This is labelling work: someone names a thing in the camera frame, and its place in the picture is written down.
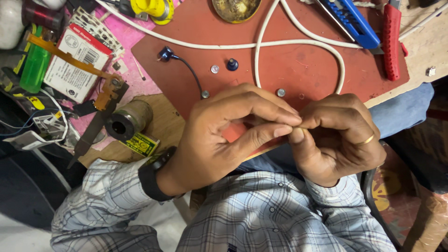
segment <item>black wristband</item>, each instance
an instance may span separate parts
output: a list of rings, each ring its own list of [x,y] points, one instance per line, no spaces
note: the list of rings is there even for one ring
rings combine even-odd
[[[168,148],[161,156],[159,156],[156,161],[138,169],[138,178],[142,183],[143,191],[153,200],[167,201],[174,198],[164,194],[160,190],[155,179],[155,173],[157,172],[157,169],[162,168],[168,162],[175,151],[176,147],[172,146]]]

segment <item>shirt sleeve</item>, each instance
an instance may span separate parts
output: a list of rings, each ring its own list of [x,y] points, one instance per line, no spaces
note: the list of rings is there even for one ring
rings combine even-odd
[[[396,251],[370,214],[355,174],[341,178],[331,188],[307,180],[306,187],[322,212],[325,226],[348,251]]]
[[[58,208],[52,222],[55,251],[161,251],[150,226],[128,226],[152,202],[142,189],[138,169],[130,164],[96,160],[82,183]]]

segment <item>blue knob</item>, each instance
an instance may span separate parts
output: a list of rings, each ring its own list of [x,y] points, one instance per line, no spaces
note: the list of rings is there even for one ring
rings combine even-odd
[[[235,71],[238,69],[238,61],[236,61],[235,59],[231,58],[228,62],[227,62],[227,69],[229,71]]]

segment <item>hand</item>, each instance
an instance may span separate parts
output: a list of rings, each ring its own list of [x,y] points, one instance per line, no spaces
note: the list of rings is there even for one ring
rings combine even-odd
[[[265,123],[229,143],[222,131],[249,115]],[[156,174],[157,185],[169,196],[220,180],[236,169],[254,150],[273,138],[291,133],[302,119],[276,95],[250,84],[225,90],[198,102],[192,109],[179,147]]]
[[[332,187],[341,177],[373,169],[386,159],[380,132],[356,95],[329,95],[309,103],[300,115],[302,123],[289,134],[289,142],[297,170],[308,180]]]

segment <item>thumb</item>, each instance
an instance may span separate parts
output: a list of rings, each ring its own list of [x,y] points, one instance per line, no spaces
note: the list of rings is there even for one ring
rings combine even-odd
[[[288,138],[298,168],[312,169],[321,162],[322,153],[307,129],[294,127]]]
[[[279,123],[264,123],[246,131],[237,140],[229,144],[234,156],[246,158],[254,150],[274,138],[287,135],[293,131],[289,125]]]

